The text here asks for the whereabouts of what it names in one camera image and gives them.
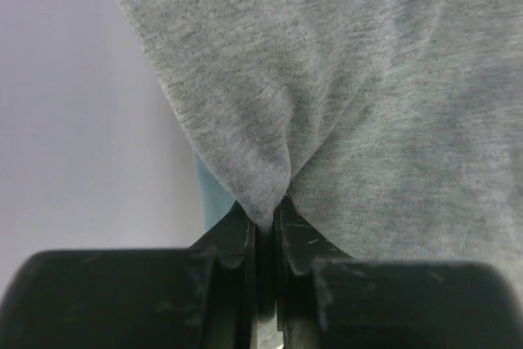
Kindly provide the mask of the grey t-shirt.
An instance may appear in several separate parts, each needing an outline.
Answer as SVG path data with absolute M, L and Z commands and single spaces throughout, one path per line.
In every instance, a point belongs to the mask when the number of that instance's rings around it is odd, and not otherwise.
M 361 258 L 522 260 L 522 0 L 119 0 L 261 227 Z

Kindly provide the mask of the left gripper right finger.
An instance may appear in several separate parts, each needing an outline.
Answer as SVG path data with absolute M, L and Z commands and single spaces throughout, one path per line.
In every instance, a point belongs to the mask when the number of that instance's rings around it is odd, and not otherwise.
M 512 288 L 479 262 L 362 261 L 289 199 L 275 211 L 277 325 L 287 348 L 519 348 Z

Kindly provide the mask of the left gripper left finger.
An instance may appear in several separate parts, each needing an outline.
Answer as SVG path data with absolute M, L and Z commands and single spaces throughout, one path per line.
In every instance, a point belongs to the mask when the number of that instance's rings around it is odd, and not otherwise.
M 34 254 L 1 304 L 4 348 L 252 348 L 255 226 L 235 205 L 189 248 Z

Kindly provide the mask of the folded blue t-shirt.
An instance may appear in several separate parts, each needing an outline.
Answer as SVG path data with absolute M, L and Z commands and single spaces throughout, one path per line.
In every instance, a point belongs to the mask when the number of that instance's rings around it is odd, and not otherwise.
M 209 231 L 231 210 L 235 198 L 214 177 L 197 154 L 194 154 L 194 162 L 203 205 L 203 225 L 204 229 Z

